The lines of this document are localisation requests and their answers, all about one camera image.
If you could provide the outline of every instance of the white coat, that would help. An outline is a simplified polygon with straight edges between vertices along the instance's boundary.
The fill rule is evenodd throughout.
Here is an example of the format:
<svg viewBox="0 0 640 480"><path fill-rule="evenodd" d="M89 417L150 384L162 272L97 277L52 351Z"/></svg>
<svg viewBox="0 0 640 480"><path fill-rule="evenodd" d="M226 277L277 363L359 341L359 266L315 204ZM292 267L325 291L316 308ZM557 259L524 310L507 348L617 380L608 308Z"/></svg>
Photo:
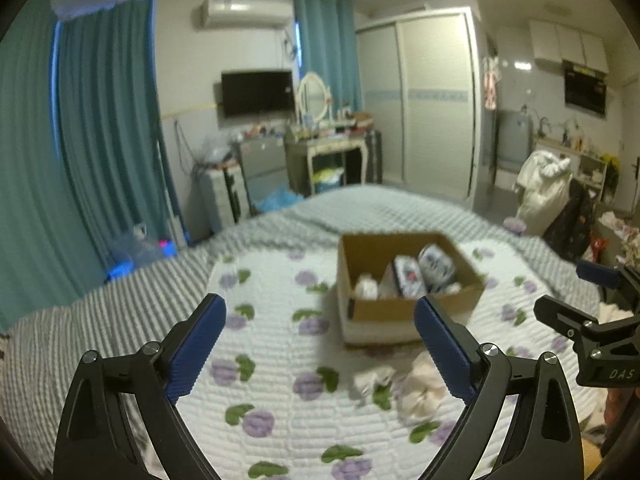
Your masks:
<svg viewBox="0 0 640 480"><path fill-rule="evenodd" d="M524 163L514 188L522 196L517 218L527 224L527 236L542 236L569 202L570 165L568 158L545 151L533 152Z"/></svg>

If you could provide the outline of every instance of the television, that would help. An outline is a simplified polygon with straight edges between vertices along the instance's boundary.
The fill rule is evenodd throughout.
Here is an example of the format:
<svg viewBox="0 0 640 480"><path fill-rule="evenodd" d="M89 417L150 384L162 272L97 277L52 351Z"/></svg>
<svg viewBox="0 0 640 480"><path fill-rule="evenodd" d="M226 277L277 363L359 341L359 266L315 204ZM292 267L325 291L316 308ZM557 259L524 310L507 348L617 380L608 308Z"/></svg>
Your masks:
<svg viewBox="0 0 640 480"><path fill-rule="evenodd" d="M295 110L291 70L223 72L225 117Z"/></svg>

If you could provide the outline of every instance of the wardrobe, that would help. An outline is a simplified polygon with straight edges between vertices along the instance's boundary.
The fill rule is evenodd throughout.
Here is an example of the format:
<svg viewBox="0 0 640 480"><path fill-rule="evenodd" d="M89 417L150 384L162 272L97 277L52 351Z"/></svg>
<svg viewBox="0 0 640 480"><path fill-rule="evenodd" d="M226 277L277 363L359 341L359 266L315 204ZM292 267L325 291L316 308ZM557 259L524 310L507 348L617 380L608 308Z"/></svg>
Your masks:
<svg viewBox="0 0 640 480"><path fill-rule="evenodd" d="M468 7L369 22L357 31L364 109L382 133L383 181L475 210L495 171L484 107L488 38Z"/></svg>

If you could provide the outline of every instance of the blue gripper pad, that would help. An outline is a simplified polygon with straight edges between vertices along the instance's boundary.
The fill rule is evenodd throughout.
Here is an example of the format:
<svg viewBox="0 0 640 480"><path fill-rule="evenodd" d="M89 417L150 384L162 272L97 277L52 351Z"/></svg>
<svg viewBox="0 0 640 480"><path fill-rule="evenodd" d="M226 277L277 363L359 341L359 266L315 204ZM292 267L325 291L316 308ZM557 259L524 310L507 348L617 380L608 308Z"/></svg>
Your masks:
<svg viewBox="0 0 640 480"><path fill-rule="evenodd" d="M575 266L575 273L585 282L595 283L612 290L620 287L620 272L609 267L581 260Z"/></svg>
<svg viewBox="0 0 640 480"><path fill-rule="evenodd" d="M192 323L192 326L169 362L169 379L165 392L172 404L177 402L178 397L191 393L207 357L225 327L226 304L220 296L214 296L200 312L199 309L200 307L184 321Z"/></svg>
<svg viewBox="0 0 640 480"><path fill-rule="evenodd" d="M414 323L449 393L468 406L476 398L476 389L471 384L471 362L427 298L415 305Z"/></svg>

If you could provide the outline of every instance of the air conditioner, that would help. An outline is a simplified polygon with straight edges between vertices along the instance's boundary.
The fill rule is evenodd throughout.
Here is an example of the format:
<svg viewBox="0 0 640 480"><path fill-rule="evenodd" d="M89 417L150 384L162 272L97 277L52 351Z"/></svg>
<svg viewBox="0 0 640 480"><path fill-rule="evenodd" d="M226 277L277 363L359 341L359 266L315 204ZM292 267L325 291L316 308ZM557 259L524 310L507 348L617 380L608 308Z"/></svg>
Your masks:
<svg viewBox="0 0 640 480"><path fill-rule="evenodd" d="M290 2L205 0L202 4L203 28L283 28L292 20Z"/></svg>

